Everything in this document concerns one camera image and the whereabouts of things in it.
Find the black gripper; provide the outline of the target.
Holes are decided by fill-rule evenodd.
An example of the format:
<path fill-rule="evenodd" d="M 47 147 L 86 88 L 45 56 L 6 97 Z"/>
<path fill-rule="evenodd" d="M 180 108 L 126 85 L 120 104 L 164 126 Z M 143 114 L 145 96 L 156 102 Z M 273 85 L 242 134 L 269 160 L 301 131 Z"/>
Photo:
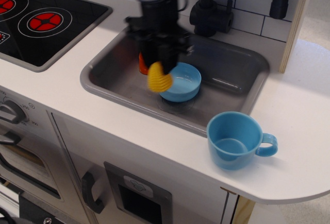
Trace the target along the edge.
<path fill-rule="evenodd" d="M 128 16 L 128 32 L 139 40 L 140 51 L 146 66 L 160 61 L 163 73 L 169 74 L 176 67 L 179 54 L 191 54 L 193 45 L 190 33 L 180 27 L 177 0 L 139 0 L 142 16 Z"/>

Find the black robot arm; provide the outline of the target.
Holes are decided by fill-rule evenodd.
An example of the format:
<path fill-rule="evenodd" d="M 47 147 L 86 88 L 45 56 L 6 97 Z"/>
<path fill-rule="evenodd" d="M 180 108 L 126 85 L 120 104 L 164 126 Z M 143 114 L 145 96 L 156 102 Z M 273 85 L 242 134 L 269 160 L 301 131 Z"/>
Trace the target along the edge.
<path fill-rule="evenodd" d="M 138 0 L 140 17 L 127 17 L 127 33 L 140 47 L 144 63 L 150 67 L 160 62 L 163 73 L 168 74 L 178 62 L 179 54 L 189 54 L 192 45 L 190 33 L 178 24 L 177 0 Z"/>

